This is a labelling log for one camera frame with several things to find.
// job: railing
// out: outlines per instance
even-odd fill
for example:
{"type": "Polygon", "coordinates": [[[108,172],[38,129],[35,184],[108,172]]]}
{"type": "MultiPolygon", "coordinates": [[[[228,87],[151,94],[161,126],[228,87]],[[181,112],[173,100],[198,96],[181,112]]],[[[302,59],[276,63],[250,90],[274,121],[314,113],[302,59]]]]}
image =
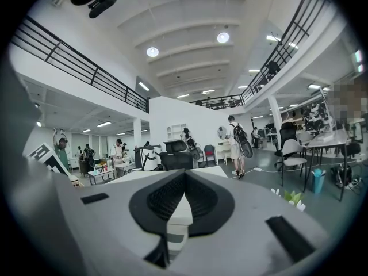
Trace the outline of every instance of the railing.
{"type": "Polygon", "coordinates": [[[244,104],[241,95],[215,97],[206,100],[198,100],[191,102],[191,104],[194,103],[196,105],[205,106],[211,109],[235,108],[237,106],[243,106],[244,104]]]}
{"type": "Polygon", "coordinates": [[[148,100],[55,36],[25,17],[11,42],[24,51],[119,100],[148,113],[148,100]]]}
{"type": "Polygon", "coordinates": [[[274,36],[276,47],[267,58],[260,71],[255,75],[248,87],[233,98],[241,98],[245,103],[265,85],[288,63],[298,51],[299,46],[309,37],[314,23],[321,11],[330,3],[329,0],[301,0],[299,6],[281,38],[274,36]]]}

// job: white shorts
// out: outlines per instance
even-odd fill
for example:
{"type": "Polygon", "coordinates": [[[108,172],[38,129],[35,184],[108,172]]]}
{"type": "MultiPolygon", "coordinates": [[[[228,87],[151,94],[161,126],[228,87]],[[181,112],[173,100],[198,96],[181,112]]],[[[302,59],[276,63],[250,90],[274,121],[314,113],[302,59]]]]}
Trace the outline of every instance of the white shorts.
{"type": "Polygon", "coordinates": [[[242,157],[242,154],[240,152],[240,144],[236,143],[234,145],[231,145],[231,159],[240,159],[242,157]]]}

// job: white chair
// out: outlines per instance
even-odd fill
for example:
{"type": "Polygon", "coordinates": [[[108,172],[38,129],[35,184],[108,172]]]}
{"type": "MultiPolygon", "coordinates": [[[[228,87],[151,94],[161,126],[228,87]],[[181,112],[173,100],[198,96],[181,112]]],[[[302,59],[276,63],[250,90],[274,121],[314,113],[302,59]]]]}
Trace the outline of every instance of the white chair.
{"type": "Polygon", "coordinates": [[[307,160],[304,158],[304,153],[305,153],[305,147],[301,146],[298,141],[294,140],[294,139],[288,139],[285,141],[285,143],[283,144],[283,148],[281,151],[281,162],[282,162],[282,166],[281,166],[281,180],[282,180],[282,184],[281,186],[283,186],[283,167],[284,165],[286,167],[291,167],[291,166],[299,166],[301,165],[301,169],[300,169],[300,177],[301,177],[301,173],[303,172],[303,166],[305,164],[305,179],[306,179],[306,163],[307,160]],[[294,152],[301,152],[302,153],[302,157],[301,158],[293,158],[293,157],[289,157],[288,159],[284,160],[284,156],[288,155],[288,154],[292,154],[294,152]]]}

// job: green shirt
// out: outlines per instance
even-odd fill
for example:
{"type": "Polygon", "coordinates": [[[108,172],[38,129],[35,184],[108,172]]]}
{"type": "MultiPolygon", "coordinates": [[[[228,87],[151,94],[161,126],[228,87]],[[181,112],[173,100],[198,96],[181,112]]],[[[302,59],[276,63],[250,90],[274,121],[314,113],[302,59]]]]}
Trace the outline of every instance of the green shirt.
{"type": "Polygon", "coordinates": [[[63,166],[68,171],[69,170],[69,168],[68,168],[68,157],[67,157],[67,153],[65,151],[65,148],[60,149],[57,145],[54,145],[53,148],[54,148],[54,150],[56,152],[56,155],[60,159],[61,163],[63,164],[63,166]]]}

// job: recessed light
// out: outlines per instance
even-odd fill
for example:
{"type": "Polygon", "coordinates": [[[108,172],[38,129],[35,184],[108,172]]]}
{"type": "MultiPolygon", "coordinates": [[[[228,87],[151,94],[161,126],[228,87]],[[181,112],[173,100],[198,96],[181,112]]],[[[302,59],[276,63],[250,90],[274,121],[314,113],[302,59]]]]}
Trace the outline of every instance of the recessed light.
{"type": "Polygon", "coordinates": [[[267,36],[266,39],[270,40],[270,41],[281,41],[280,38],[277,38],[277,37],[274,37],[274,36],[267,36]]]}
{"type": "Polygon", "coordinates": [[[158,56],[159,54],[159,50],[156,47],[149,47],[147,49],[147,55],[149,57],[155,58],[156,56],[158,56]]]}
{"type": "Polygon", "coordinates": [[[220,33],[220,34],[218,34],[217,41],[219,43],[226,43],[227,41],[229,41],[229,34],[228,33],[220,33]]]}
{"type": "Polygon", "coordinates": [[[362,53],[361,53],[360,50],[356,51],[355,60],[356,60],[356,62],[361,62],[362,61],[362,53]]]}
{"type": "Polygon", "coordinates": [[[142,82],[139,82],[139,85],[145,90],[145,91],[149,91],[149,88],[147,88],[147,86],[145,84],[143,84],[142,82]]]}
{"type": "Polygon", "coordinates": [[[103,122],[102,124],[97,125],[98,127],[110,125],[111,122],[103,122]]]}
{"type": "Polygon", "coordinates": [[[299,49],[299,48],[298,48],[298,46],[296,46],[296,44],[294,44],[294,43],[292,43],[292,42],[290,42],[290,43],[289,43],[289,46],[291,46],[291,47],[293,47],[293,48],[295,48],[295,49],[299,49]]]}
{"type": "Polygon", "coordinates": [[[318,86],[318,85],[314,85],[314,84],[310,84],[308,86],[308,88],[311,88],[311,89],[319,89],[321,86],[318,86]]]}

